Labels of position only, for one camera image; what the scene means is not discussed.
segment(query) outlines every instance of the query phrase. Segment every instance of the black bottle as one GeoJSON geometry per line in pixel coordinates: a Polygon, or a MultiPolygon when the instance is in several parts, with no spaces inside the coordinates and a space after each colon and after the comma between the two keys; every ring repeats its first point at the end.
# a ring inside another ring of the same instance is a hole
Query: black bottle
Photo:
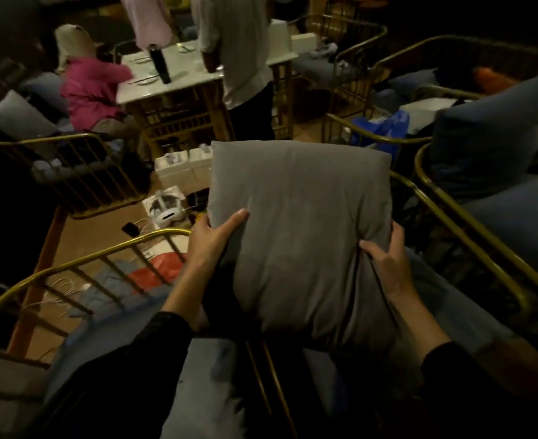
{"type": "Polygon", "coordinates": [[[163,84],[171,83],[170,73],[167,70],[167,64],[165,64],[165,58],[163,57],[161,48],[156,44],[149,44],[149,55],[163,84]]]}

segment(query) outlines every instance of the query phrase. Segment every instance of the red bag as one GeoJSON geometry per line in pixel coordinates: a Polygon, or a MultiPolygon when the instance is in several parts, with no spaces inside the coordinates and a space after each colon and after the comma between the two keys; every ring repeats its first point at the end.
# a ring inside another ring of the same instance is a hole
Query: red bag
{"type": "MultiPolygon", "coordinates": [[[[176,253],[160,254],[152,258],[150,263],[157,270],[157,272],[170,283],[178,278],[179,272],[184,267],[184,263],[180,260],[176,253]]],[[[128,276],[145,291],[162,285],[161,280],[157,279],[156,275],[153,274],[146,266],[132,272],[128,276]]]]}

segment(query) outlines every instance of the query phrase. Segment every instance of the blue plastic bag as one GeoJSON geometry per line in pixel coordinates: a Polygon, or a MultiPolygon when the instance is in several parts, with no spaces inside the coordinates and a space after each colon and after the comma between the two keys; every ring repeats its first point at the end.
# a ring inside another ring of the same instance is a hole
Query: blue plastic bag
{"type": "MultiPolygon", "coordinates": [[[[386,119],[378,118],[368,120],[365,117],[357,117],[352,119],[351,123],[381,137],[404,139],[407,135],[407,128],[410,125],[410,115],[408,112],[400,110],[386,119]]],[[[365,147],[374,143],[372,139],[361,139],[360,137],[361,136],[356,132],[353,132],[350,137],[350,145],[365,147]]],[[[397,157],[399,148],[399,145],[394,145],[392,143],[377,143],[375,146],[375,149],[391,154],[393,161],[395,161],[397,157]]]]}

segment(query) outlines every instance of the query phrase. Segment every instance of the hand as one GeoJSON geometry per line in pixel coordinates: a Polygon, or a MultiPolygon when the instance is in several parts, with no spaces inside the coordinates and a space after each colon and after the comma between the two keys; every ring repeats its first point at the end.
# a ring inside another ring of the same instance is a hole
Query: hand
{"type": "Polygon", "coordinates": [[[224,224],[212,229],[208,215],[202,215],[194,224],[188,242],[187,268],[198,269],[199,274],[210,279],[230,235],[248,217],[249,212],[241,209],[232,214],[224,224]]]}
{"type": "Polygon", "coordinates": [[[417,297],[410,262],[405,252],[405,232],[401,225],[393,222],[389,252],[386,253],[374,242],[359,241],[360,248],[375,261],[375,269],[389,300],[397,304],[403,297],[417,297]]]}

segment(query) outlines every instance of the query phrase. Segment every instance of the black sleeve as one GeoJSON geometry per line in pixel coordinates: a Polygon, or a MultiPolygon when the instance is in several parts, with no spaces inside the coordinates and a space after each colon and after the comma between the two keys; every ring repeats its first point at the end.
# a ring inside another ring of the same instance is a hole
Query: black sleeve
{"type": "Polygon", "coordinates": [[[431,351],[421,369],[426,405],[443,437],[538,429],[538,407],[506,391],[454,342],[431,351]]]}
{"type": "Polygon", "coordinates": [[[157,313],[130,345],[87,362],[50,399],[29,437],[159,438],[193,332],[157,313]]]}

